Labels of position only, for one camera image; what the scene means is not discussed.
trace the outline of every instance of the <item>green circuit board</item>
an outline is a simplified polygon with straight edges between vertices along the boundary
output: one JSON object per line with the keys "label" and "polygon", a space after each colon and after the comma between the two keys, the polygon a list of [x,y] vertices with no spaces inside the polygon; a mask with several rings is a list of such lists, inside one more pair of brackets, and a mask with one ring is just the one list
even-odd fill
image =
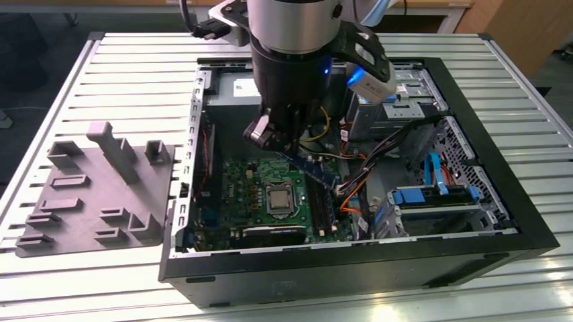
{"label": "green circuit board", "polygon": [[[335,169],[335,162],[327,164]],[[223,165],[223,200],[219,229],[205,232],[208,250],[229,249],[229,229],[296,225],[306,227],[306,244],[346,241],[351,237],[348,220],[336,221],[336,232],[319,235],[312,227],[304,172],[282,159],[228,160]],[[292,211],[271,215],[269,191],[288,191]]]}

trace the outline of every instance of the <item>cpu socket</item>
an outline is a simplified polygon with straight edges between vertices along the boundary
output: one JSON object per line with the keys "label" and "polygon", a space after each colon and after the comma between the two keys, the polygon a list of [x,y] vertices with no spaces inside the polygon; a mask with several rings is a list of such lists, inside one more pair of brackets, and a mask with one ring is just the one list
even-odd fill
{"label": "cpu socket", "polygon": [[295,212],[292,186],[290,184],[267,184],[267,214],[276,219],[287,218]]}

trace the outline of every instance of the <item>motherboard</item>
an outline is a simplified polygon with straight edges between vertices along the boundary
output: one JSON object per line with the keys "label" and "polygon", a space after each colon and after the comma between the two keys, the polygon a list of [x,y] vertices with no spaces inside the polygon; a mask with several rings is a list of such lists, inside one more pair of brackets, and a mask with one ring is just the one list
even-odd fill
{"label": "motherboard", "polygon": [[[326,163],[335,168],[335,162]],[[223,164],[220,210],[201,209],[201,250],[315,244],[351,239],[330,191],[282,159]]]}

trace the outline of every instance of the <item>metal slotted surface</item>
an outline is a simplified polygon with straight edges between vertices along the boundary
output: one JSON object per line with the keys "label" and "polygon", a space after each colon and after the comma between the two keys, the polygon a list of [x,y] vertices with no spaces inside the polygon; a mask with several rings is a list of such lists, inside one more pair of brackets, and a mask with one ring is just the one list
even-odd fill
{"label": "metal slotted surface", "polygon": [[[54,140],[82,137],[109,120],[131,145],[175,144],[185,153],[185,117],[196,59],[245,57],[248,48],[185,34],[107,34],[89,41],[0,201],[0,319],[103,321],[306,319],[310,321],[573,321],[573,149],[570,132],[497,45],[473,35],[384,35],[388,55],[440,57],[561,247],[464,285],[200,311],[156,282],[160,247],[20,259],[14,240],[33,209]],[[173,169],[173,178],[180,169]],[[173,180],[171,193],[177,192]]]}

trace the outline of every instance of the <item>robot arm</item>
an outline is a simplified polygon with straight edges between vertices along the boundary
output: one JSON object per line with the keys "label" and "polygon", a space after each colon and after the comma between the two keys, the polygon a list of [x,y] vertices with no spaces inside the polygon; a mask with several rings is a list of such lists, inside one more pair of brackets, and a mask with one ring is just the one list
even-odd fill
{"label": "robot arm", "polygon": [[[395,0],[370,2],[388,5]],[[379,102],[394,93],[391,64],[378,38],[371,32],[360,34],[340,18],[350,11],[351,20],[359,19],[355,5],[354,0],[227,0],[197,27],[205,39],[223,38],[236,46],[251,43],[261,102],[243,136],[263,150],[296,153],[326,94],[334,58],[348,63],[348,88],[366,99]]]}

